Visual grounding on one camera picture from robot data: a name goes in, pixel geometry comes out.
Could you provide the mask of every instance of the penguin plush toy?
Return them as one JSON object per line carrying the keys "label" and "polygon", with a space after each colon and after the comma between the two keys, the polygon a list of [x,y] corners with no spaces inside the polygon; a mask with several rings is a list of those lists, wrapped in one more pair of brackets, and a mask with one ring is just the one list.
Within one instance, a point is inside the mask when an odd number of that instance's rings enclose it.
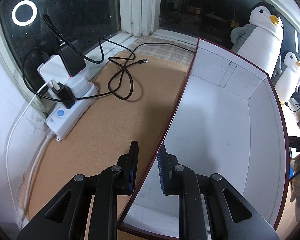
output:
{"label": "penguin plush toy", "polygon": [[300,58],[292,51],[285,51],[281,55],[282,74],[272,77],[272,83],[281,103],[287,102],[294,91],[298,92],[300,78]]}
{"label": "penguin plush toy", "polygon": [[231,32],[232,51],[257,65],[272,77],[281,72],[280,49],[283,25],[279,12],[268,3],[257,3],[250,13],[250,24]]}

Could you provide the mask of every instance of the metal screw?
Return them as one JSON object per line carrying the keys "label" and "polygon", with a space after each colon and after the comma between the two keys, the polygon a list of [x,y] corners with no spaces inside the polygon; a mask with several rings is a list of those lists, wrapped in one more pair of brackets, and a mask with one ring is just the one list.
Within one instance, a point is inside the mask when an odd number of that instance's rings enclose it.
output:
{"label": "metal screw", "polygon": [[77,174],[74,176],[74,180],[75,181],[81,181],[83,180],[84,176],[82,174]]}
{"label": "metal screw", "polygon": [[119,165],[114,165],[111,167],[111,171],[119,171],[121,170],[121,167]]}
{"label": "metal screw", "polygon": [[182,166],[182,165],[176,165],[176,166],[174,167],[174,169],[175,169],[176,171],[184,171],[184,170],[185,170],[184,166]]}
{"label": "metal screw", "polygon": [[218,173],[213,174],[212,178],[213,178],[213,180],[216,180],[216,181],[220,181],[222,179],[221,175]]}

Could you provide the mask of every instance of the yellow beak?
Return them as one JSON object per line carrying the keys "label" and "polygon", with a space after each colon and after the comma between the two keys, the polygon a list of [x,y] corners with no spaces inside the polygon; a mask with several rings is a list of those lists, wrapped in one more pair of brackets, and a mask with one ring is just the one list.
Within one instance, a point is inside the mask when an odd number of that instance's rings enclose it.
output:
{"label": "yellow beak", "polygon": [[279,19],[278,19],[277,16],[271,15],[271,16],[270,16],[270,20],[271,20],[271,22],[272,22],[275,26],[278,26],[278,25],[279,25]]}

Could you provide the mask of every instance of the circular light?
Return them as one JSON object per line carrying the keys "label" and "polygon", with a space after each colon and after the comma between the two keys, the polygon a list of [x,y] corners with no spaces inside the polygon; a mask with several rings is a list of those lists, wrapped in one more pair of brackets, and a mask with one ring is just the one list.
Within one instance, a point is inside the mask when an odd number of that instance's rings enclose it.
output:
{"label": "circular light", "polygon": [[[16,18],[16,11],[17,9],[21,6],[21,5],[29,5],[31,8],[32,8],[32,16],[31,18],[26,21],[26,22],[20,22],[17,20]],[[21,2],[19,2],[12,10],[12,21],[16,24],[16,25],[19,25],[19,26],[27,26],[29,25],[30,23],[32,23],[34,21],[34,19],[37,17],[37,7],[35,6],[35,4],[29,0],[23,0]]]}

